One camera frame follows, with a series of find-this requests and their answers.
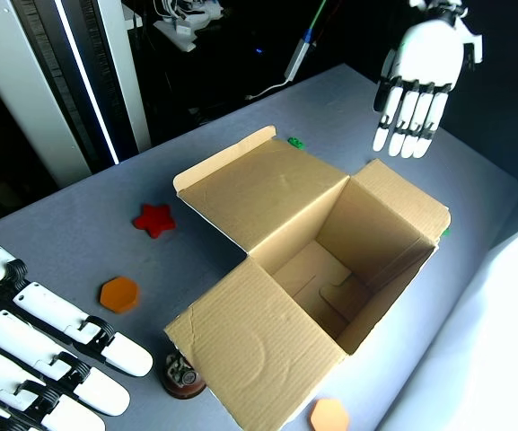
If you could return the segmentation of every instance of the orange hexagonal object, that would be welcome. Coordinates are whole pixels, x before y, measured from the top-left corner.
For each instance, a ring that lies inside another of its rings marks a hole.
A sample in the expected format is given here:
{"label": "orange hexagonal object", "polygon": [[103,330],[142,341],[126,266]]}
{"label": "orange hexagonal object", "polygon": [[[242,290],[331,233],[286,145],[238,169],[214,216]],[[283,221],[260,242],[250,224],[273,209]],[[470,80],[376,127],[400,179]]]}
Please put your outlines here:
{"label": "orange hexagonal object", "polygon": [[139,286],[127,277],[113,278],[103,285],[100,302],[112,312],[128,312],[139,304]]}
{"label": "orange hexagonal object", "polygon": [[350,418],[339,400],[318,400],[311,413],[314,431],[347,431]]}

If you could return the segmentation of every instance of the green cable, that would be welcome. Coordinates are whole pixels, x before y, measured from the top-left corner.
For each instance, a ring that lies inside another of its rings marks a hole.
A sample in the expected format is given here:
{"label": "green cable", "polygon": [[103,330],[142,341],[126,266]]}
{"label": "green cable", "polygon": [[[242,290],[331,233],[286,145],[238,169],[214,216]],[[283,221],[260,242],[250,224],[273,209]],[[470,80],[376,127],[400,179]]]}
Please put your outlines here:
{"label": "green cable", "polygon": [[322,8],[324,7],[325,3],[327,3],[327,0],[322,0],[322,3],[320,3],[319,10],[316,12],[316,15],[314,15],[314,19],[312,19],[311,27],[309,27],[309,30],[312,30],[314,28],[314,24],[319,19],[320,11],[322,11]]}

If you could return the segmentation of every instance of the robotic hand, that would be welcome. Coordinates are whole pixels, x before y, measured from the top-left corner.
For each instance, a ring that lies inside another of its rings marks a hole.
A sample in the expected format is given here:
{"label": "robotic hand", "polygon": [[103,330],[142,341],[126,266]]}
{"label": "robotic hand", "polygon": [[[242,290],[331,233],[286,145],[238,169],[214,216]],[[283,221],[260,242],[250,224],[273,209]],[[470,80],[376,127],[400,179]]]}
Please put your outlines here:
{"label": "robotic hand", "polygon": [[83,404],[117,416],[128,392],[31,323],[126,374],[147,374],[153,359],[26,275],[25,264],[0,247],[0,430],[103,431],[103,421]]}
{"label": "robotic hand", "polygon": [[409,3],[426,13],[426,21],[408,29],[398,52],[391,52],[384,63],[374,102],[382,115],[373,149],[384,147],[400,104],[389,155],[418,158],[426,153],[438,129],[448,93],[460,75],[464,46],[469,48],[470,64],[482,62],[482,36],[466,28],[462,18],[468,9],[462,7],[461,0]]}

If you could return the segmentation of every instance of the gray tabletop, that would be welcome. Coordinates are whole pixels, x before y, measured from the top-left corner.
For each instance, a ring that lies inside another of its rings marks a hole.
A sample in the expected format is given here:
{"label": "gray tabletop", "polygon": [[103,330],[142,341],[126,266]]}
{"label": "gray tabletop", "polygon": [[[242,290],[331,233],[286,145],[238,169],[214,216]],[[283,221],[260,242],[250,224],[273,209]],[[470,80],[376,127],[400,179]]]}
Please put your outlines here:
{"label": "gray tabletop", "polygon": [[[244,258],[175,197],[174,175],[268,124],[283,139],[297,136],[306,151],[344,172],[378,156],[447,205],[452,227],[425,269],[317,395],[342,400],[352,429],[375,429],[514,208],[518,182],[444,130],[422,159],[374,153],[374,92],[375,85],[354,70],[335,67],[9,215],[0,220],[0,244],[28,264],[31,280],[145,346],[158,368],[170,348],[164,326]],[[143,203],[170,204],[178,228],[158,240],[135,229],[131,220]],[[122,315],[97,301],[101,284],[116,276],[141,286],[139,306]],[[104,418],[108,429],[238,429],[209,390],[179,401],[162,389],[156,369],[132,378],[89,362],[131,393],[121,417]],[[307,411],[285,426],[295,429],[309,429]]]}

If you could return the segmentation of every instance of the green object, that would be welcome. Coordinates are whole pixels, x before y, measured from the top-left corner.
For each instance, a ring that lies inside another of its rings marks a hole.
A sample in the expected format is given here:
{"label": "green object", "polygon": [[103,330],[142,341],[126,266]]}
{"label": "green object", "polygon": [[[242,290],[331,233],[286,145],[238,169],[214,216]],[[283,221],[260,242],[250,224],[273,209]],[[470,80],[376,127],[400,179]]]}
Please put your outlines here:
{"label": "green object", "polygon": [[316,12],[316,15],[314,15],[314,18],[312,19],[312,22],[311,22],[311,27],[309,27],[310,30],[312,30],[314,28],[314,24],[319,19],[320,11],[322,11],[322,8],[324,7],[325,3],[327,3],[327,0],[322,0],[322,3],[320,3],[319,10]]}
{"label": "green object", "polygon": [[291,137],[288,138],[288,143],[290,145],[292,145],[292,146],[295,146],[299,150],[303,150],[304,149],[303,142],[300,139],[298,139],[298,138],[296,138],[294,136],[291,136]]}

